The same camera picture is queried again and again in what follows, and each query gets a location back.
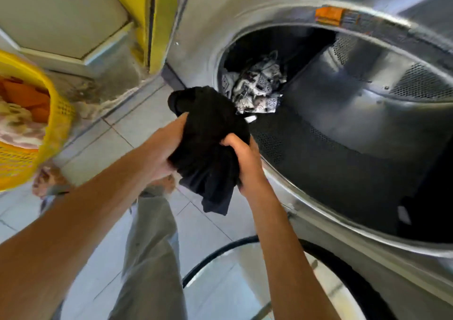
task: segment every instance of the forearm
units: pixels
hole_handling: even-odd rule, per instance
[[[260,238],[276,319],[339,320],[269,183],[254,183],[247,200]]]
[[[150,182],[146,144],[55,202],[0,245],[2,319],[48,320],[96,246]]]

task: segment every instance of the right hand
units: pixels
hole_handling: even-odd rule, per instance
[[[243,196],[247,197],[249,191],[253,192],[255,186],[269,183],[264,175],[260,150],[252,136],[250,136],[250,146],[234,133],[228,134],[221,144],[233,147],[236,152],[240,168],[239,178],[242,183],[239,191]]]

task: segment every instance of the gray pants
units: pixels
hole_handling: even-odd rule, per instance
[[[65,187],[49,191],[41,210]],[[132,205],[133,223],[126,244],[123,286],[109,320],[187,319],[181,277],[176,222],[162,187],[148,187]],[[63,303],[53,320],[59,320]]]

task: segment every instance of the plastic basket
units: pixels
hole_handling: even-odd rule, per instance
[[[49,122],[38,150],[28,150],[0,142],[0,191],[4,191],[25,183],[41,163],[60,151],[67,139],[75,110],[58,94],[54,84],[40,69],[2,50],[0,50],[0,76],[22,79],[28,84],[48,89],[50,94]]]

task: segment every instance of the black cloth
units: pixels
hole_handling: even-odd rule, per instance
[[[174,91],[168,106],[176,116],[189,112],[183,139],[169,157],[183,177],[182,186],[203,196],[203,210],[226,215],[233,189],[240,183],[239,162],[231,147],[220,141],[235,133],[250,143],[248,123],[234,104],[208,86]]]

